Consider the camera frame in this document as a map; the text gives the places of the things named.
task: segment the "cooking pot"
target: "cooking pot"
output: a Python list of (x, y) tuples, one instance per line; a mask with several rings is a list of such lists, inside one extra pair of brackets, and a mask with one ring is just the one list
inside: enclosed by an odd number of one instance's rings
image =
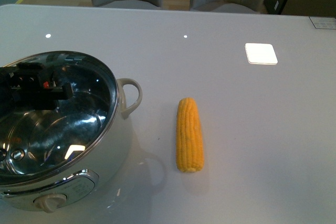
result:
[[(126, 105), (123, 86), (138, 98)], [(0, 72), (0, 198), (53, 212), (107, 182), (127, 157), (142, 90), (93, 56), (32, 55)]]

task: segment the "corn on the cob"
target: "corn on the cob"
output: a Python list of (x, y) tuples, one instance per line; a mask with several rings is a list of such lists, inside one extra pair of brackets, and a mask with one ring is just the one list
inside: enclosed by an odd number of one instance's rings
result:
[(204, 165), (201, 121), (193, 98), (184, 98), (178, 104), (176, 164), (185, 173), (199, 171)]

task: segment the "white table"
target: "white table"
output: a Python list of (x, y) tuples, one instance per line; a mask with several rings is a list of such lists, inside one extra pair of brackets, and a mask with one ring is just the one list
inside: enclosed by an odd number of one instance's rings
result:
[[(247, 42), (272, 44), (278, 64), (249, 64)], [(336, 30), (308, 17), (0, 7), (0, 65), (52, 50), (140, 83), (137, 148), (104, 190), (51, 215), (2, 202), (1, 223), (335, 223)], [(195, 174), (175, 166), (183, 97), (202, 121)]]

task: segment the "pot handle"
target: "pot handle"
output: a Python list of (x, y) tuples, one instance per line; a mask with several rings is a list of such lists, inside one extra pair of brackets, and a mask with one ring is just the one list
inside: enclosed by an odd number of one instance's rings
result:
[[(120, 98), (121, 98), (121, 116), (124, 119), (127, 119), (128, 116), (140, 105), (141, 100), (142, 100), (142, 89), (140, 85), (134, 81), (133, 79), (129, 78), (121, 78), (117, 80), (118, 86), (119, 86), (119, 91), (120, 91)], [(138, 90), (138, 99), (129, 107), (126, 105), (126, 96), (124, 92), (124, 86), (125, 85), (133, 85), (137, 88)]]

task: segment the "pot lid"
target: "pot lid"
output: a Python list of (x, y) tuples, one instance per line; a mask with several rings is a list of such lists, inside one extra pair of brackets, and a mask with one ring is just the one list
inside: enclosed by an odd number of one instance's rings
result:
[(1, 68), (0, 185), (49, 176), (90, 151), (117, 110), (117, 82), (93, 56), (54, 51)]

